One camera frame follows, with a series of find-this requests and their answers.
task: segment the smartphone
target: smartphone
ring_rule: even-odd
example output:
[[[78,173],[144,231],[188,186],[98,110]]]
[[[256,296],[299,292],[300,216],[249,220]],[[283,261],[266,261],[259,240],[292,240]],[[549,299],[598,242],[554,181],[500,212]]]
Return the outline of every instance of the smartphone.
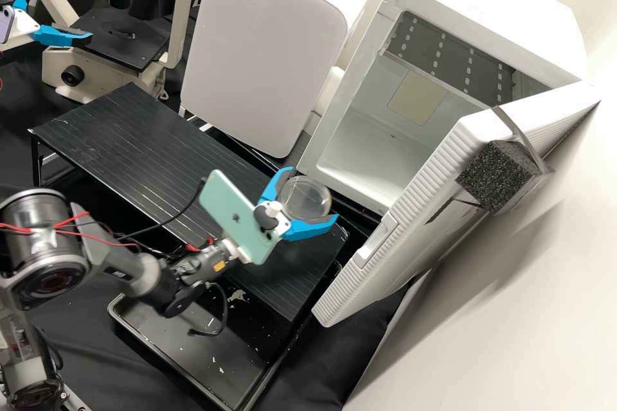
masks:
[[[8,42],[8,36],[11,35],[14,19],[15,10],[11,6],[0,6],[0,44]]]

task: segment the white wall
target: white wall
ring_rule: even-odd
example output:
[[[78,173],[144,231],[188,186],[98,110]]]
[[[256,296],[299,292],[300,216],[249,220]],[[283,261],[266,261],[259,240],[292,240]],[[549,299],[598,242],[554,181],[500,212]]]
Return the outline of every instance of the white wall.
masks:
[[[535,201],[489,218],[437,271],[346,411],[617,409],[617,0],[561,0],[603,102]]]

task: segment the foam pad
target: foam pad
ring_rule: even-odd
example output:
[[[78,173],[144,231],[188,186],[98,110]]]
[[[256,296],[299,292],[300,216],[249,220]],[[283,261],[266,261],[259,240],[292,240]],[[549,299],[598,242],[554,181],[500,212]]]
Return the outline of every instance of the foam pad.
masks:
[[[528,191],[540,168],[516,141],[491,141],[459,175],[465,188],[483,209],[497,213],[521,191]]]

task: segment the white box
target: white box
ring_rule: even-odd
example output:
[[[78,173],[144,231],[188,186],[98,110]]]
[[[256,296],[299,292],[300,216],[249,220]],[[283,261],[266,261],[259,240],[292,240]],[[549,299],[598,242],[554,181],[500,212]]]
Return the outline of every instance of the white box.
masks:
[[[298,169],[384,215],[462,116],[585,72],[556,0],[383,0]]]
[[[182,105],[285,157],[366,1],[202,0]]]

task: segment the white bracket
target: white bracket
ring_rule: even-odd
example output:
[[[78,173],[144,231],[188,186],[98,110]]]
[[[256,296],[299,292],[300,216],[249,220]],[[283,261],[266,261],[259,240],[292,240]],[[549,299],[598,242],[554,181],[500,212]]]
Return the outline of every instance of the white bracket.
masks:
[[[39,28],[39,24],[28,13],[15,8],[15,19],[11,33],[8,36],[8,41],[5,44],[0,44],[0,51],[7,51],[32,42],[30,34],[36,32]]]

